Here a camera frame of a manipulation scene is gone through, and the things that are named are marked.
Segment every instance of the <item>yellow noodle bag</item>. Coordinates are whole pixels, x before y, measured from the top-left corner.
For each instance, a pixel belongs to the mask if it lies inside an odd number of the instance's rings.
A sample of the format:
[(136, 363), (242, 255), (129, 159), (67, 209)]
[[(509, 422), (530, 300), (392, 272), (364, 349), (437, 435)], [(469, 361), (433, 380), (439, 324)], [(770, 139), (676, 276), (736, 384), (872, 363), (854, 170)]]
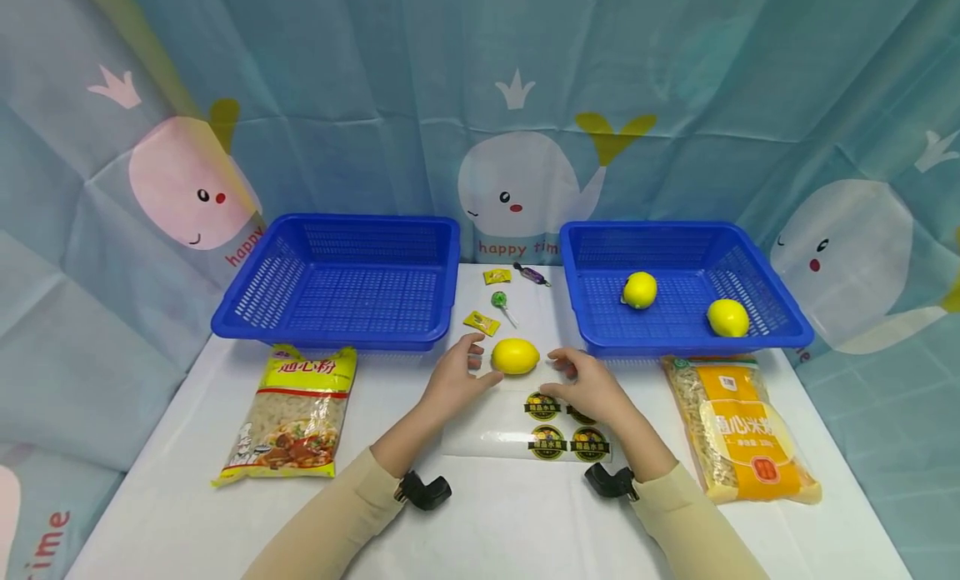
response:
[(303, 358), (289, 346), (274, 350), (213, 486), (241, 478), (332, 478), (357, 367), (353, 347), (326, 359)]
[(662, 363), (710, 500), (820, 503), (820, 483), (798, 460), (756, 359), (665, 357)]

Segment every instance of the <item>curtain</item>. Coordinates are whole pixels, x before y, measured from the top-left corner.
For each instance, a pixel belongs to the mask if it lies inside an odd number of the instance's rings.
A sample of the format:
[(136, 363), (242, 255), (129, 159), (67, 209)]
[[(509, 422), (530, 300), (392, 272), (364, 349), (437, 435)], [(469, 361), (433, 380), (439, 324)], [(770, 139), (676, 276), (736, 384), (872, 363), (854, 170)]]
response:
[(476, 263), (737, 222), (911, 572), (951, 578), (958, 38), (960, 0), (0, 0), (0, 443), (42, 461), (0, 458), (6, 567), (70, 505), (24, 478), (100, 503), (266, 225), (322, 212), (447, 215)]

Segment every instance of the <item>lollipop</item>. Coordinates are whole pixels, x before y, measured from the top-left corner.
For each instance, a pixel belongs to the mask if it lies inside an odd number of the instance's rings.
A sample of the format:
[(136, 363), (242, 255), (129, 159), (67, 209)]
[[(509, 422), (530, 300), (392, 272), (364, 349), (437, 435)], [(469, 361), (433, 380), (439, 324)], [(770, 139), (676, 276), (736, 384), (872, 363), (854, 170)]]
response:
[(495, 308), (503, 311), (507, 316), (507, 320), (510, 320), (514, 328), (518, 328), (517, 320), (513, 319), (513, 316), (510, 315), (510, 310), (507, 309), (507, 294), (504, 291), (496, 291), (493, 296), (490, 297), (490, 302)]

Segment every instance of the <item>beige sleeve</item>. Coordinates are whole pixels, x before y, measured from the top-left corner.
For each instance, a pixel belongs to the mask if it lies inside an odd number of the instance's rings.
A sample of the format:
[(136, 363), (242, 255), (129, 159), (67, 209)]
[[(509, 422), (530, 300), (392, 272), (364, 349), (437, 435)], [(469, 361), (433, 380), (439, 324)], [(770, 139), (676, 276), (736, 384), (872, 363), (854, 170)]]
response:
[(244, 580), (337, 580), (367, 541), (403, 504), (393, 498), (398, 480), (364, 449), (290, 519), (253, 560)]
[(737, 531), (683, 465), (644, 484), (633, 481), (633, 505), (663, 549), (677, 580), (766, 580), (769, 576)]

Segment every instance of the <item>yellow lemon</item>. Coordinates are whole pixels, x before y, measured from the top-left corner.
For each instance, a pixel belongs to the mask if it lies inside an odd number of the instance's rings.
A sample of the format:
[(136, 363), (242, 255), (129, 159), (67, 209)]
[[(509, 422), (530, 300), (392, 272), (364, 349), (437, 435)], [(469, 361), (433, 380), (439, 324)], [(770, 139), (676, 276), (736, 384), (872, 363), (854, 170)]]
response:
[(537, 348), (522, 338), (505, 338), (493, 347), (491, 363), (494, 369), (511, 376), (533, 370), (539, 361)]
[(646, 272), (633, 272), (623, 285), (620, 303), (634, 309), (646, 309), (654, 304), (656, 297), (657, 279)]
[(729, 338), (746, 336), (747, 330), (750, 329), (750, 316), (747, 315), (747, 310), (732, 298), (719, 298), (710, 303), (707, 320), (715, 333)]

